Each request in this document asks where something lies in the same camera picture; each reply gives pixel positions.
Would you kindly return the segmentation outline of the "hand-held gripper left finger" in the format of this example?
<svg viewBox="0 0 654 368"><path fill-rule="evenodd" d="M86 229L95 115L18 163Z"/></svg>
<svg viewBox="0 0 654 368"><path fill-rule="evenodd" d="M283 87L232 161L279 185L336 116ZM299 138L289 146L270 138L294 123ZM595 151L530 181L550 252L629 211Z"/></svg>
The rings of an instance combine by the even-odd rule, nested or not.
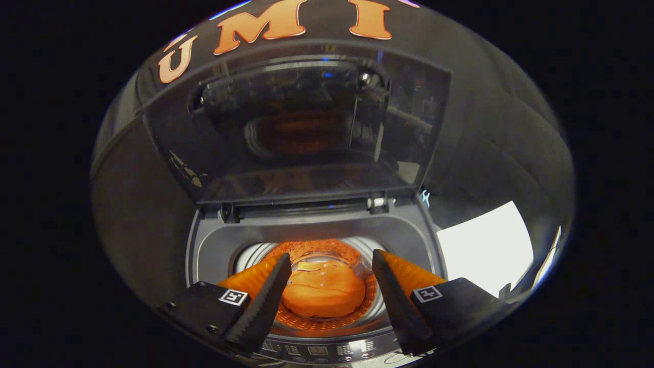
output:
<svg viewBox="0 0 654 368"><path fill-rule="evenodd" d="M219 284L196 282L157 315L224 354L252 356L270 333L291 272L290 255L278 254Z"/></svg>

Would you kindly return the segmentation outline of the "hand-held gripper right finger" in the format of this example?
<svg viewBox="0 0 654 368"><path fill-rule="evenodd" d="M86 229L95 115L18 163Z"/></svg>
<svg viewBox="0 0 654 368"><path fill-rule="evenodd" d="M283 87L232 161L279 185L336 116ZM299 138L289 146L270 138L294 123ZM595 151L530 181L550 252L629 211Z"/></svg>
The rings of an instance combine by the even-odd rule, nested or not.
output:
<svg viewBox="0 0 654 368"><path fill-rule="evenodd" d="M402 353L417 356L451 349L483 333L511 311L511 304L467 278L446 281L380 249L372 270Z"/></svg>

